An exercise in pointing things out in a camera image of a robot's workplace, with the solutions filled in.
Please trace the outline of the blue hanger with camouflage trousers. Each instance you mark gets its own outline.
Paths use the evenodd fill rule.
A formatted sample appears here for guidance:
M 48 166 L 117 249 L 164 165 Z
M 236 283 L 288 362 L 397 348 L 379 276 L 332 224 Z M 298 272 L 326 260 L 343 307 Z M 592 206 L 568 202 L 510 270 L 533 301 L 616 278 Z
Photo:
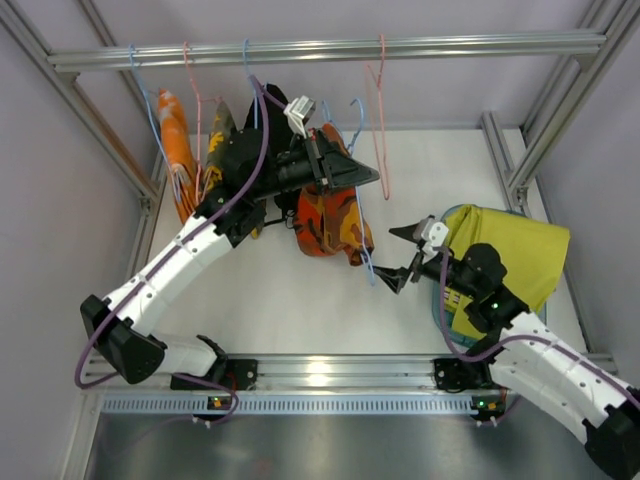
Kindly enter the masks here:
M 349 141 L 349 143 L 347 144 L 347 151 L 349 154 L 353 154 L 355 152 L 355 148 L 357 145 L 357 141 L 359 138 L 360 133 L 363 130 L 364 127 L 364 120 L 365 120 L 365 108 L 364 108 L 364 104 L 362 102 L 362 100 L 358 97 L 354 98 L 351 103 L 351 106 L 356 105 L 359 109 L 359 123 L 358 123 L 358 128 L 356 129 L 356 131 L 352 134 L 351 139 Z M 337 123 L 334 121 L 332 114 L 331 114 L 331 110 L 330 110 L 330 106 L 329 103 L 326 100 L 322 100 L 321 101 L 321 111 L 322 111 L 322 117 L 323 120 L 327 123 L 329 123 L 330 125 L 332 125 L 337 131 L 338 134 L 340 136 L 340 138 L 343 138 L 343 132 L 342 130 L 338 127 Z M 365 218 L 364 218 L 364 212 L 363 212 L 363 208 L 362 208 L 362 201 L 361 201 L 361 195 L 360 195 L 360 190 L 358 187 L 355 188 L 355 197 L 356 197 L 356 205 L 357 205 L 357 209 L 358 209 L 358 213 L 359 213 L 359 221 L 360 221 L 360 227 L 362 228 L 363 231 L 366 230 L 366 225 L 365 225 Z M 373 262 L 372 262 L 372 256 L 370 251 L 368 250 L 368 248 L 366 246 L 363 246 L 364 252 L 360 254 L 360 258 L 363 262 L 363 265 L 366 269 L 367 272 L 367 278 L 368 278 L 368 283 L 370 284 L 371 287 L 374 287 L 376 284 L 376 280 L 375 280 L 375 273 L 374 273 L 374 269 L 373 269 Z

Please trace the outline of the orange red camouflage trousers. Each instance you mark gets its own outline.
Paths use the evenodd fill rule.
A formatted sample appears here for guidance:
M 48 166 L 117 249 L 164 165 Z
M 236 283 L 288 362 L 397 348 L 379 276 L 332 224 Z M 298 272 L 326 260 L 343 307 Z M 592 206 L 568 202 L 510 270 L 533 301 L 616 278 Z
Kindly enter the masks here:
M 338 131 L 329 123 L 322 126 L 327 137 L 348 153 Z M 315 184 L 304 187 L 299 196 L 293 219 L 293 229 L 299 249 L 310 257 L 330 257 L 344 253 L 350 266 L 363 264 L 360 254 L 366 246 L 374 251 L 370 226 L 360 227 L 355 188 L 317 192 Z

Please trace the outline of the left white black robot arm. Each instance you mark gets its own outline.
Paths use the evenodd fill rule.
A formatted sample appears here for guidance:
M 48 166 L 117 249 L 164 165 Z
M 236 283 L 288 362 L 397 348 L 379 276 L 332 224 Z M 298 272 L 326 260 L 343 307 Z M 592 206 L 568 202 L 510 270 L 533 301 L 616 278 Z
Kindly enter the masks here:
M 172 301 L 215 261 L 235 249 L 265 218 L 263 200 L 315 186 L 334 192 L 378 180 L 378 172 L 343 152 L 319 129 L 295 135 L 278 156 L 265 132 L 231 134 L 221 160 L 223 180 L 210 190 L 171 242 L 105 298 L 88 296 L 80 312 L 91 345 L 116 375 L 135 385 L 154 374 L 215 382 L 227 355 L 204 335 L 156 333 Z

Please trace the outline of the black trousers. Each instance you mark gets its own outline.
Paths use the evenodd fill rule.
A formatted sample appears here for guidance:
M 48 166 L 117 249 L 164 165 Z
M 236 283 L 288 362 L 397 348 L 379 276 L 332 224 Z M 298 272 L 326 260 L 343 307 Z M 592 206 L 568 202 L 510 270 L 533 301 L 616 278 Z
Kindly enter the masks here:
M 262 85 L 241 133 L 244 157 L 238 171 L 249 185 L 241 203 L 248 210 L 245 224 L 255 235 L 278 224 L 295 230 L 299 199 L 309 183 L 305 141 L 288 125 L 288 104 L 280 87 Z

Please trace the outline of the green yellow camouflage trousers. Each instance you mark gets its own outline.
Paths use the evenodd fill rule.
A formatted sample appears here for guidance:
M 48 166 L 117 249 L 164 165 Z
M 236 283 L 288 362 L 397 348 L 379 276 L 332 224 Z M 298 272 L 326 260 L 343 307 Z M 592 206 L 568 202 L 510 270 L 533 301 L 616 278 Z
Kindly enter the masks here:
M 268 149 L 262 127 L 238 127 L 229 107 L 219 104 L 208 137 L 204 197 L 194 215 L 215 217 L 216 232 L 234 243 L 247 236 L 257 239 L 264 228 L 265 202 L 258 190 L 268 158 L 261 151 Z

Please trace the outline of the blue hanger with black trousers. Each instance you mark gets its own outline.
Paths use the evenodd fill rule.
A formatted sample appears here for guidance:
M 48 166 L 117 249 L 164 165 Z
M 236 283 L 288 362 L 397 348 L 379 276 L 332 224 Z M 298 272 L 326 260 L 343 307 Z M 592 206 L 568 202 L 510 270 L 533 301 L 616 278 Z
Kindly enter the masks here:
M 253 91 L 253 128 L 254 129 L 258 129 L 259 127 L 259 101 L 258 101 L 258 95 L 257 95 L 257 89 L 255 88 L 254 82 L 251 80 L 252 78 L 252 72 L 249 66 L 249 56 L 248 56 L 248 48 L 249 48 L 249 38 L 245 38 L 243 40 L 243 46 L 242 46 L 242 60 L 243 60 L 243 66 L 244 66 L 244 70 L 247 76 L 247 79 L 249 81 L 249 84 L 251 85 L 252 91 Z

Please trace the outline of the orange white trousers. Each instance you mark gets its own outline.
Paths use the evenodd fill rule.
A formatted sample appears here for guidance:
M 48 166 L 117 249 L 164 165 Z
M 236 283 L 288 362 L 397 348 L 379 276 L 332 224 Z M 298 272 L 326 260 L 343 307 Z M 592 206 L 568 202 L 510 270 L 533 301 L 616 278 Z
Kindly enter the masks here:
M 197 206 L 198 167 L 191 150 L 189 127 L 183 106 L 169 90 L 160 89 L 157 97 L 160 137 L 167 173 L 173 190 L 174 205 L 182 224 Z

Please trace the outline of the teal transparent plastic bin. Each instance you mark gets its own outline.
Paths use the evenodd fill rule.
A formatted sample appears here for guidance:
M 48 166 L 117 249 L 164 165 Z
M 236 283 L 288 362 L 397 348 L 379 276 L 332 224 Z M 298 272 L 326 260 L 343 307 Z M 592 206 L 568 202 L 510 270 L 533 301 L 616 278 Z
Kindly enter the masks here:
M 470 299 L 449 288 L 440 289 L 439 284 L 433 286 L 432 315 L 438 328 L 446 327 L 453 343 L 469 348 L 484 334 L 472 326 L 464 308 Z

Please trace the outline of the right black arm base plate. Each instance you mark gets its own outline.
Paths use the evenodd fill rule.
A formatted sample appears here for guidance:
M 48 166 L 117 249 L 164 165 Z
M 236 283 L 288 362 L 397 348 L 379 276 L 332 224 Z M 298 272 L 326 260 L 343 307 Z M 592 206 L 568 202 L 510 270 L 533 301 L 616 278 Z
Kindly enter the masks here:
M 494 386 L 489 368 L 482 362 L 470 363 L 454 357 L 440 357 L 433 360 L 433 367 L 437 388 L 449 393 Z

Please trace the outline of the aluminium hanging rail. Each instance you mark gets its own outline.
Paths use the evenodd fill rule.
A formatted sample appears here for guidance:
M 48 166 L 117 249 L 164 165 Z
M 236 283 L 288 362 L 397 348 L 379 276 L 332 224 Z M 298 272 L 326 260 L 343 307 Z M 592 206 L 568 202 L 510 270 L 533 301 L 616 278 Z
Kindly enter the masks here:
M 186 62 L 252 65 L 483 56 L 592 55 L 606 36 L 592 29 L 355 40 L 176 44 L 58 50 L 48 62 L 62 72 L 168 68 Z

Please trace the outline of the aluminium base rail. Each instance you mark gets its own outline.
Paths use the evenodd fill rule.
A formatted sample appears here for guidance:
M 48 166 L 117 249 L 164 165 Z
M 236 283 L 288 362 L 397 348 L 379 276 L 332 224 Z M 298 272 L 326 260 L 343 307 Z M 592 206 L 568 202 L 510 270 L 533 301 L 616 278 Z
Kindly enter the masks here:
M 433 360 L 446 354 L 221 354 L 204 344 L 194 351 L 171 348 L 163 360 L 143 356 L 122 376 L 99 353 L 91 353 L 80 370 L 80 381 L 88 387 L 169 390 L 171 376 L 205 375 L 218 360 L 252 358 L 258 361 L 255 387 L 248 391 L 285 395 L 347 393 L 435 392 Z

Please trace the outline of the aluminium frame right post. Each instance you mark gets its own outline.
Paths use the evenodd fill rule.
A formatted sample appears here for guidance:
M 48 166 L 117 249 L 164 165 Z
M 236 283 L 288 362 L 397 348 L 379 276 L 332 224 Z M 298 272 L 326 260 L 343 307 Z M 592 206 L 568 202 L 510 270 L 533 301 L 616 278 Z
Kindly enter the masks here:
M 501 193 L 510 210 L 523 212 L 528 207 L 528 189 L 543 162 L 639 30 L 639 3 L 593 1 L 579 26 L 602 33 L 604 42 L 594 53 L 563 54 L 557 61 L 520 126 L 526 144 L 521 157 L 509 151 L 495 111 L 485 111 L 480 117 Z

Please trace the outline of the aluminium frame post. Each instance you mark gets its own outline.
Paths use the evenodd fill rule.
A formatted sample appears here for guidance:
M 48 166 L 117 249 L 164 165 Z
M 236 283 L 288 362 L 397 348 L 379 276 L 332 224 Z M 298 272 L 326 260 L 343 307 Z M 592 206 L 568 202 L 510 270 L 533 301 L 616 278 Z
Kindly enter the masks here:
M 157 186 L 16 1 L 1 5 L 1 346 L 77 351 Z
M 520 126 L 526 144 L 521 157 L 509 151 L 495 111 L 485 111 L 480 117 L 501 193 L 510 210 L 523 212 L 528 207 L 528 189 L 543 162 L 639 30 L 639 3 L 593 1 L 579 26 L 602 33 L 604 42 L 594 53 L 563 54 L 557 61 Z

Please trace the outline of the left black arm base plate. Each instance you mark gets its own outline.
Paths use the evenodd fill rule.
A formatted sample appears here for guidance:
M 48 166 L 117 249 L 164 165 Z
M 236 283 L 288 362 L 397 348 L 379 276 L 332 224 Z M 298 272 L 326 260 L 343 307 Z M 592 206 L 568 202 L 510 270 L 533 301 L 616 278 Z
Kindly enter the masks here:
M 233 391 L 248 391 L 255 387 L 258 361 L 252 358 L 218 359 L 203 376 L 176 374 L 171 376 L 170 389 L 175 391 L 205 390 L 215 383 Z

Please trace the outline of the aluminium frame left post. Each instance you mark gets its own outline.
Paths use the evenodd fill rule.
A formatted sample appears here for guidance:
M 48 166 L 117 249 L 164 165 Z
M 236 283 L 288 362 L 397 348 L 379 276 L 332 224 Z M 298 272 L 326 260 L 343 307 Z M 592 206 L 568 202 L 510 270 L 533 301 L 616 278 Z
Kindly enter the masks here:
M 1 346 L 77 351 L 157 186 L 16 1 L 1 5 Z

